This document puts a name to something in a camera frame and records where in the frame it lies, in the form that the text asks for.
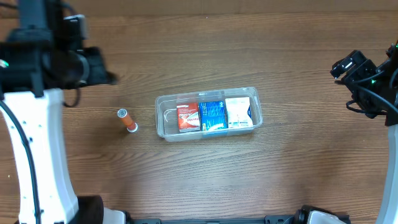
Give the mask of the white medicine box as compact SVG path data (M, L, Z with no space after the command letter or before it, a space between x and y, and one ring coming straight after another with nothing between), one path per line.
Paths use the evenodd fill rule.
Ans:
M253 127L249 97L226 98L225 106L229 129Z

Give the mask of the blue medicine box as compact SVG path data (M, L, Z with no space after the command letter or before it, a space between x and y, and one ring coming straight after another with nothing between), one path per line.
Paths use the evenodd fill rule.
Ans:
M209 101L198 104L201 129L203 131L216 131L226 129L226 111L224 101Z

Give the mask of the red caplets box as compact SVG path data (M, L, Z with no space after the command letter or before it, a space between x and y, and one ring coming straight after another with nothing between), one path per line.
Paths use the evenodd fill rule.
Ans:
M201 130L198 103L177 105L177 121L181 133Z

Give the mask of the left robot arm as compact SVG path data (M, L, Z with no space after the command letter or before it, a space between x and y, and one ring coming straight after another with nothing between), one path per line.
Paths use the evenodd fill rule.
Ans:
M62 1L19 1L19 27L1 43L1 113L19 180L19 223L126 223L99 196L77 196L68 173L63 92L113 85L100 49L84 47L85 18Z

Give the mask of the orange bottle white cap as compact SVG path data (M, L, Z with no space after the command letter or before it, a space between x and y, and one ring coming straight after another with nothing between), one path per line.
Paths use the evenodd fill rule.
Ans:
M118 110L117 116L130 133L134 133L138 130L137 123L131 118L130 114L126 109L122 108Z

